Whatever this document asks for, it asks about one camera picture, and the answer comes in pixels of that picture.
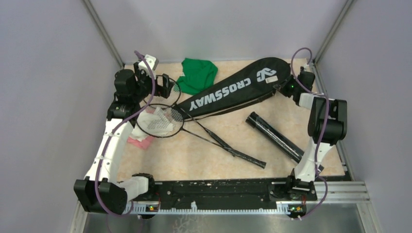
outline white wall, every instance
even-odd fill
[[[357,1],[320,71],[348,101],[345,144],[385,232],[412,228],[412,1]]]
[[[80,0],[0,4],[0,232],[67,232],[118,67]]]
[[[344,0],[92,0],[125,62],[290,58],[317,51]]]

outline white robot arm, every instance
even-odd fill
[[[316,178],[315,162],[319,166],[327,152],[346,136],[347,102],[329,99],[329,113],[325,133],[319,145],[317,161],[315,161],[315,151],[325,120],[326,100],[323,97],[302,93],[298,105],[311,109],[308,123],[310,139],[302,160],[288,177],[287,186],[290,193],[305,194],[313,188],[313,182]]]
[[[141,61],[134,64],[134,72],[129,69],[122,69],[116,73],[114,82],[116,87],[115,97],[107,111],[106,127],[99,150],[85,178],[76,180],[74,184],[74,191],[87,212],[105,213],[105,210],[97,201],[94,189],[96,174],[99,170],[97,182],[100,197],[110,211],[119,215],[124,211],[128,201],[141,194],[146,194],[150,187],[154,186],[153,177],[143,173],[135,174],[126,181],[117,182],[120,160],[127,138],[136,124],[136,118],[121,123],[140,109],[140,103],[150,94],[153,88],[149,69],[154,73],[158,60],[150,55],[146,55],[144,58],[150,66],[149,68]],[[167,98],[172,88],[172,85],[167,82],[169,77],[165,74],[162,75],[163,86],[157,84],[155,73],[154,77],[156,95]],[[103,156],[102,152],[109,137],[111,139]],[[101,160],[103,161],[102,166],[98,169]]]

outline badminton racket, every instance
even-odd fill
[[[183,120],[183,115],[182,115],[183,113],[189,116],[199,126],[201,126],[202,129],[204,129],[218,143],[212,142],[202,136],[199,136],[183,128],[185,124],[185,121]],[[139,117],[137,118],[136,125],[144,133],[150,136],[153,136],[153,137],[157,137],[157,138],[172,137],[180,131],[185,131],[206,142],[209,142],[215,146],[223,148],[224,150],[231,153],[233,156],[239,157],[261,168],[266,167],[265,162],[255,159],[247,154],[244,154],[230,147],[226,142],[224,142],[214,132],[204,127],[203,125],[201,125],[197,120],[195,120],[190,115],[188,115],[185,111],[183,111],[182,109],[176,106],[169,106],[165,104],[150,104],[149,106],[147,106],[146,110],[139,115]]]

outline black tube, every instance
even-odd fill
[[[252,112],[247,117],[246,123],[248,123],[253,128],[256,128],[259,132],[265,135],[266,138],[268,138],[278,148],[285,152],[292,160],[297,163],[300,162],[304,153],[303,150],[301,150],[297,145],[291,142],[287,137],[279,133],[258,114]],[[318,169],[319,172],[321,172],[324,167],[320,165]]]

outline wire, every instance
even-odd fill
[[[307,64],[309,64],[309,62],[312,60],[312,50],[310,50],[310,49],[307,48],[307,47],[303,47],[303,48],[298,49],[298,50],[293,54],[292,59],[291,59],[291,71],[292,71],[293,78],[296,80],[296,82],[297,82],[306,92],[311,93],[311,94],[313,94],[313,95],[315,95],[315,96],[318,96],[318,97],[323,97],[323,98],[325,98],[325,99],[326,99],[326,109],[325,109],[325,120],[323,121],[321,133],[319,134],[319,139],[318,139],[318,141],[317,141],[317,143],[316,143],[316,149],[315,149],[315,174],[316,174],[316,177],[318,177],[321,181],[323,181],[323,182],[325,183],[325,194],[324,194],[324,196],[322,197],[322,199],[319,201],[319,203],[317,203],[313,209],[311,209],[311,210],[310,210],[309,212],[307,212],[304,216],[302,216],[302,217],[299,218],[300,220],[302,220],[302,219],[308,217],[310,214],[312,214],[312,213],[325,201],[326,196],[327,196],[327,182],[326,182],[325,178],[323,178],[323,177],[321,177],[321,176],[319,175],[319,171],[318,171],[318,150],[319,150],[319,147],[320,147],[320,145],[321,145],[323,135],[325,134],[326,123],[327,123],[327,119],[328,119],[328,116],[329,116],[329,97],[327,96],[327,94],[323,93],[323,94],[320,94],[320,95],[319,95],[319,94],[317,94],[317,93],[314,93],[314,92],[308,90],[308,89],[299,81],[299,79],[297,78],[297,76],[296,76],[296,74],[295,74],[295,72],[294,72],[294,70],[293,70],[293,60],[295,59],[295,56],[297,55],[297,53],[300,52],[300,51],[302,51],[302,50],[307,50],[307,51],[309,51],[309,53],[310,53],[310,58],[309,58],[309,61],[308,61]]]
[[[144,105],[139,111],[137,111],[136,113],[132,114],[131,116],[127,117],[126,119],[124,119],[122,122],[120,122],[113,130],[112,130],[112,135],[115,135],[115,132],[117,129],[120,128],[120,126],[124,123],[126,123],[127,121],[129,121],[130,119],[135,118],[137,115],[139,115],[141,112],[143,112],[143,110],[146,109],[146,107],[152,102],[153,100],[153,96],[155,95],[155,91],[156,91],[156,83],[155,83],[155,76],[153,74],[152,69],[150,69],[149,64],[146,62],[146,60],[144,59],[143,55],[141,55],[138,51],[135,51],[136,56],[142,60],[144,62],[144,64],[146,65],[147,69],[149,70],[149,74],[152,78],[152,93],[150,96],[150,99],[147,101],[146,105]],[[95,177],[95,181],[94,181],[94,191],[96,193],[96,197],[97,197],[97,201],[99,202],[100,206],[109,214],[109,215],[113,215],[113,216],[126,216],[128,214],[130,214],[132,212],[133,209],[133,200],[131,200],[132,202],[132,208],[130,208],[129,212],[127,212],[124,215],[118,215],[114,212],[112,212],[111,210],[109,210],[109,208],[103,203],[102,198],[100,197],[100,193],[99,193],[99,176],[100,176],[100,171],[102,169],[102,163],[103,163],[103,158],[104,155],[106,154],[107,148],[109,146],[110,140],[111,140],[112,136],[109,135],[109,137],[107,138],[107,141],[103,147],[102,150],[102,156],[99,160],[99,163],[97,164],[97,171],[96,171],[96,177]]]

